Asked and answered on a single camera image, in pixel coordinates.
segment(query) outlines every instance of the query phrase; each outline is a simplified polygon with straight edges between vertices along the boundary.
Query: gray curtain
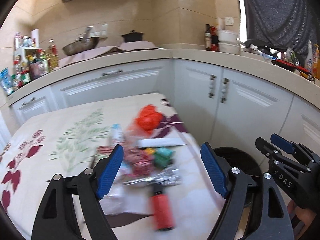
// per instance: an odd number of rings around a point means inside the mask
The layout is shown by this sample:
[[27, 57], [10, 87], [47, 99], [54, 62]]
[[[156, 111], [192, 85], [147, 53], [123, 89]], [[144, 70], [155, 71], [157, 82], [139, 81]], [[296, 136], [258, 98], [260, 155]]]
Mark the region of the gray curtain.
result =
[[244, 0], [247, 39], [290, 47], [302, 56], [308, 41], [318, 43], [319, 19], [307, 0]]

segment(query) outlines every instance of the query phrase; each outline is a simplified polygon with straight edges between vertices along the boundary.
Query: metal bolt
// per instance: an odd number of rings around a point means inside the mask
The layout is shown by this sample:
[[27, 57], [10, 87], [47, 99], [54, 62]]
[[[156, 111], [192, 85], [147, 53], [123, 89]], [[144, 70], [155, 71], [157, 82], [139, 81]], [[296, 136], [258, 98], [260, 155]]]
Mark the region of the metal bolt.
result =
[[56, 174], [56, 175], [53, 176], [53, 179], [54, 180], [59, 180], [59, 179], [61, 179], [61, 175], [60, 174]]
[[239, 170], [239, 168], [237, 168], [237, 167], [233, 167], [233, 168], [231, 169], [231, 171], [232, 171], [233, 173], [235, 173], [235, 174], [239, 174], [239, 173], [240, 173], [240, 170]]
[[86, 174], [86, 175], [90, 175], [92, 173], [93, 173], [93, 169], [91, 169], [91, 168], [87, 168], [84, 170], [84, 174]]
[[266, 179], [271, 179], [271, 175], [269, 174], [269, 173], [265, 173], [265, 174], [263, 174], [263, 176], [266, 178]]

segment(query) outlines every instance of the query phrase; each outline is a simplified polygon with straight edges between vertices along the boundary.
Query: white detergent bottle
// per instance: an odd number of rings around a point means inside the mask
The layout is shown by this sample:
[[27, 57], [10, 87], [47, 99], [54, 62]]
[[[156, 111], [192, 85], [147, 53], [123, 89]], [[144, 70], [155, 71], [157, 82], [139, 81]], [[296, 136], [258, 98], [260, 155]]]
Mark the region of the white detergent bottle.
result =
[[309, 41], [308, 44], [308, 55], [304, 63], [304, 68], [312, 73], [312, 43]]

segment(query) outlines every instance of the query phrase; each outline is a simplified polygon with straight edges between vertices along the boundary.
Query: black pot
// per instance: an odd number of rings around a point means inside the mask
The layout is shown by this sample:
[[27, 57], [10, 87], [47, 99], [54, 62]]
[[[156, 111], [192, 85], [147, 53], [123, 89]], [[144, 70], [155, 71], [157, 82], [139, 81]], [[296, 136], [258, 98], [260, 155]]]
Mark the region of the black pot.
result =
[[124, 38], [124, 42], [134, 42], [134, 41], [142, 41], [142, 36], [144, 33], [136, 33], [135, 31], [131, 31], [130, 33], [121, 35]]

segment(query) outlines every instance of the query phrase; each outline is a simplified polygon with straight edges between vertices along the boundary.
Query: floral tablecloth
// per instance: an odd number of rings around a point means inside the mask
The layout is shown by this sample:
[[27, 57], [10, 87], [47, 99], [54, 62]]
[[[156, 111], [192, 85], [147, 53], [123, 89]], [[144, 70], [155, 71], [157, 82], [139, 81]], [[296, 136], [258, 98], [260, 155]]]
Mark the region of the floral tablecloth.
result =
[[[200, 148], [187, 132], [170, 102], [161, 94], [146, 94], [88, 103], [30, 118], [12, 137], [0, 157], [1, 202], [12, 222], [26, 239], [31, 238], [38, 206], [56, 173], [78, 175], [90, 166], [98, 146], [108, 145], [110, 127], [125, 129], [145, 105], [153, 104], [163, 119], [153, 137], [180, 137], [186, 145], [174, 147], [181, 185], [166, 187], [175, 229], [155, 232], [153, 218], [113, 228], [119, 240], [207, 239], [223, 206], [200, 158]], [[151, 214], [150, 188], [126, 188], [125, 211]], [[91, 239], [83, 223], [77, 196], [74, 197], [79, 227]]]

